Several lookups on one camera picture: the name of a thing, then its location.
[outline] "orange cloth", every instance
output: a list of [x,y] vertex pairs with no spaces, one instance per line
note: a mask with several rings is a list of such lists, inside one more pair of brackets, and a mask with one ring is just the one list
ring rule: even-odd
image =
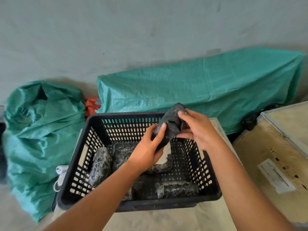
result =
[[86,108],[86,114],[85,114],[86,119],[88,116],[95,114],[95,110],[100,108],[100,105],[95,104],[95,101],[97,101],[98,99],[99,99],[98,97],[94,97],[85,100],[86,103],[84,104],[84,106]]

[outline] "green tarp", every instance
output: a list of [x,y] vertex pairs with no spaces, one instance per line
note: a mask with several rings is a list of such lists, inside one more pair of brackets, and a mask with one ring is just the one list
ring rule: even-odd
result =
[[50,209],[55,197],[56,167],[69,164],[84,125],[79,89],[35,81],[8,98],[2,144],[12,193],[35,221]]
[[295,95],[304,55],[249,48],[213,57],[102,75],[98,113],[166,111],[177,102],[217,117],[227,134],[241,119]]

